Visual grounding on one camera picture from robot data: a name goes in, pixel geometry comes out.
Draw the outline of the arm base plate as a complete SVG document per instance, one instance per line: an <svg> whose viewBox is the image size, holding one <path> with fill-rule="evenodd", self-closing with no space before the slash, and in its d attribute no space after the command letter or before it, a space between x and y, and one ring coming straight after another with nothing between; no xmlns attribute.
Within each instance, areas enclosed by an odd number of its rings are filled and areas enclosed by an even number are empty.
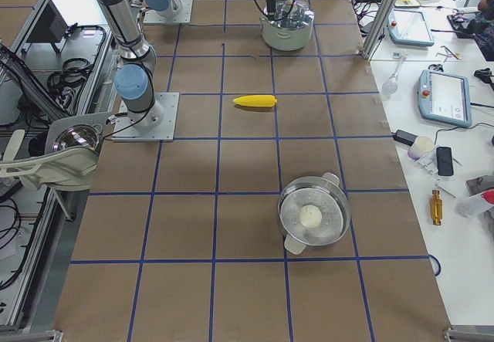
<svg viewBox="0 0 494 342"><path fill-rule="evenodd" d="M144 0L144 24L177 25L191 21L194 0Z"/></svg>
<svg viewBox="0 0 494 342"><path fill-rule="evenodd" d="M153 107L139 123L143 114L128 112L121 102L119 112L127 115L116 119L110 139L116 142L173 141L179 98L179 93L155 93Z"/></svg>

